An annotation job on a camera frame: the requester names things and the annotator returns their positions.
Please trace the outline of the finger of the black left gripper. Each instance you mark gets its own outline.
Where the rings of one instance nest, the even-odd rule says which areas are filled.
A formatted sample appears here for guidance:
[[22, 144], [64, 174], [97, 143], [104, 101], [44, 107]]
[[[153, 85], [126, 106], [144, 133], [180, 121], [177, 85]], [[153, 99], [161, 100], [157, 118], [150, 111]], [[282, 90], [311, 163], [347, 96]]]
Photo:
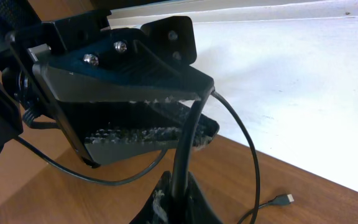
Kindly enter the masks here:
[[191, 108], [177, 101], [60, 102], [73, 130], [75, 151], [88, 166], [99, 167], [152, 151], [174, 149]]
[[32, 68], [43, 91], [65, 103], [200, 100], [214, 80], [159, 47], [139, 29], [118, 29]]

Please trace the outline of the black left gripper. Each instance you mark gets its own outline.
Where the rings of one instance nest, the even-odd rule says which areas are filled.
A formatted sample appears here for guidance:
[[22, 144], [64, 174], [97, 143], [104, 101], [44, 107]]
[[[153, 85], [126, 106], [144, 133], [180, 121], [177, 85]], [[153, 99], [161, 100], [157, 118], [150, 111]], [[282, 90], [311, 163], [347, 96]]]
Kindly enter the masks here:
[[[118, 30], [110, 28], [109, 14], [98, 9], [43, 22], [27, 1], [0, 1], [0, 153], [25, 127], [59, 129], [75, 150], [76, 141], [70, 137], [74, 132], [60, 101], [47, 96], [32, 68], [38, 61], [78, 50]], [[167, 55], [192, 67], [196, 51], [190, 18], [169, 17], [139, 30]], [[180, 152], [188, 152], [198, 140], [198, 108], [190, 108], [176, 147]]]

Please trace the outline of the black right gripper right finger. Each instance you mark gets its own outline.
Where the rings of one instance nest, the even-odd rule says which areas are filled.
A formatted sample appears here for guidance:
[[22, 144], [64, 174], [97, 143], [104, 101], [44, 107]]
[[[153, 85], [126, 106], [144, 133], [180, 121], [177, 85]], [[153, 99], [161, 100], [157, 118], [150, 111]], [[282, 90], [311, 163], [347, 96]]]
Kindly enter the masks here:
[[186, 191], [185, 221], [186, 224], [223, 224], [215, 214], [194, 175], [188, 173]]

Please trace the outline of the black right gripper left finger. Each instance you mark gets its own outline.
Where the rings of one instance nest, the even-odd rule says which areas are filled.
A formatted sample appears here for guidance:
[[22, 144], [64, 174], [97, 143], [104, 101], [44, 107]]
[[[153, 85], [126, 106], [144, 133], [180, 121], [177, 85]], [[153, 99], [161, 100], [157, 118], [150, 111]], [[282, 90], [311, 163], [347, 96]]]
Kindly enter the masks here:
[[150, 197], [130, 224], [167, 224], [170, 204], [170, 171], [165, 171]]

